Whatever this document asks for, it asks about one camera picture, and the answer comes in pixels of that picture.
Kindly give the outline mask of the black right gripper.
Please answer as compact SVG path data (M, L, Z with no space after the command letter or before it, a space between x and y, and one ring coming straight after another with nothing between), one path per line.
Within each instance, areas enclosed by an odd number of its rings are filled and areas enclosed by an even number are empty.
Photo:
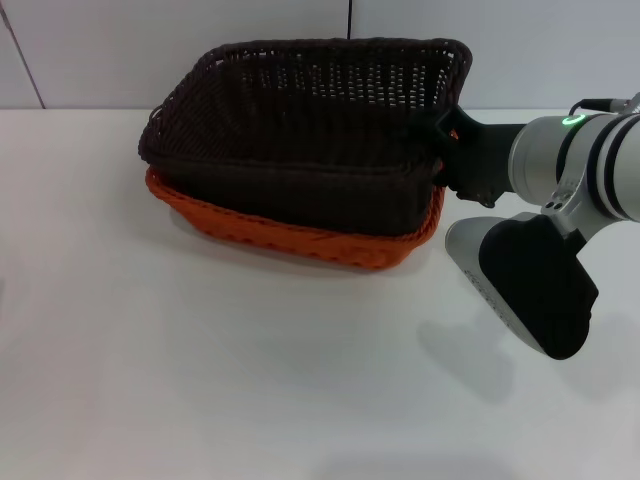
M432 183L461 200L493 208L513 190L508 174L519 124L483 124L459 107L416 111L408 122L408 142L440 151Z

